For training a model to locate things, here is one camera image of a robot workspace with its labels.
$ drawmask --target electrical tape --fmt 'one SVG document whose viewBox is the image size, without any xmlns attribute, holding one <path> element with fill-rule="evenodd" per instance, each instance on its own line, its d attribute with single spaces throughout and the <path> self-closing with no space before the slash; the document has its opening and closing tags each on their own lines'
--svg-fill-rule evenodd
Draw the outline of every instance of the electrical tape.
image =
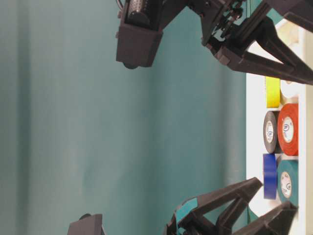
<svg viewBox="0 0 313 235">
<path fill-rule="evenodd" d="M 263 123 L 263 140 L 269 153 L 281 153 L 277 134 L 279 111 L 268 111 Z"/>
<path fill-rule="evenodd" d="M 265 77 L 266 83 L 266 107 L 278 108 L 280 105 L 280 79 Z"/>
<path fill-rule="evenodd" d="M 298 161 L 282 160 L 277 169 L 278 195 L 282 203 L 290 201 L 298 206 Z"/>
<path fill-rule="evenodd" d="M 298 103 L 298 96 L 300 93 L 301 84 L 296 82 L 280 81 L 280 102 L 282 105 L 287 103 Z"/>
<path fill-rule="evenodd" d="M 286 104 L 278 116 L 278 141 L 283 152 L 298 155 L 298 104 Z"/>
<path fill-rule="evenodd" d="M 276 199 L 277 163 L 275 154 L 263 154 L 264 198 Z"/>
</svg>

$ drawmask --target red tape roll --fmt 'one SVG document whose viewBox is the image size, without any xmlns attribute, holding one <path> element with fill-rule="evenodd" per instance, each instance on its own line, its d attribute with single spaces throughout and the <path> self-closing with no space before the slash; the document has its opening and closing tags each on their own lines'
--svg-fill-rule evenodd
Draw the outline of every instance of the red tape roll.
<svg viewBox="0 0 313 235">
<path fill-rule="evenodd" d="M 289 156 L 298 155 L 298 104 L 286 104 L 279 113 L 278 141 Z"/>
</svg>

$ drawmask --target black tape roll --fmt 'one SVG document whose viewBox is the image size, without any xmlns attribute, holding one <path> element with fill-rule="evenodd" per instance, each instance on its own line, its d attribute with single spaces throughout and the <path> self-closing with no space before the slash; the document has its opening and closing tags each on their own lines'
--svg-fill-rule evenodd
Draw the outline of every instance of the black tape roll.
<svg viewBox="0 0 313 235">
<path fill-rule="evenodd" d="M 278 115 L 279 111 L 268 111 L 264 118 L 263 139 L 269 153 L 282 153 L 277 134 Z"/>
</svg>

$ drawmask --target tape label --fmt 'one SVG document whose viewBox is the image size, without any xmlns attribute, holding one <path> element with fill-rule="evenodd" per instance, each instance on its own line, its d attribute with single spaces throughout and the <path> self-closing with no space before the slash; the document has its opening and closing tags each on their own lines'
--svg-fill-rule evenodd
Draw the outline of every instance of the tape label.
<svg viewBox="0 0 313 235">
<path fill-rule="evenodd" d="M 283 121 L 283 137 L 286 143 L 290 143 L 292 141 L 293 132 L 294 127 L 292 119 L 290 117 L 285 117 Z"/>
<path fill-rule="evenodd" d="M 290 198 L 291 192 L 292 192 L 292 184 L 291 184 L 291 179 L 290 179 L 290 175 L 288 174 L 288 172 L 284 171 L 281 174 L 280 182 L 281 182 L 281 189 L 282 189 L 282 193 L 284 197 Z"/>
<path fill-rule="evenodd" d="M 274 138 L 273 123 L 271 121 L 267 121 L 267 123 L 266 123 L 266 140 L 268 143 L 272 143 L 273 138 Z"/>
</svg>

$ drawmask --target teal wall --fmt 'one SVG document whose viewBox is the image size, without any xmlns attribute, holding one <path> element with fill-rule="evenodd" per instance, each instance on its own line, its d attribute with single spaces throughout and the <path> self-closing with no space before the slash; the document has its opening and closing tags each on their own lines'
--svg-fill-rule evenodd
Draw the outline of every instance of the teal wall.
<svg viewBox="0 0 313 235">
<path fill-rule="evenodd" d="M 0 1 L 1 234 L 66 234 L 91 212 L 108 235 L 160 235 L 183 200 L 245 178 L 244 74 L 201 46 L 188 9 L 153 68 L 127 70 L 117 12 Z"/>
</svg>

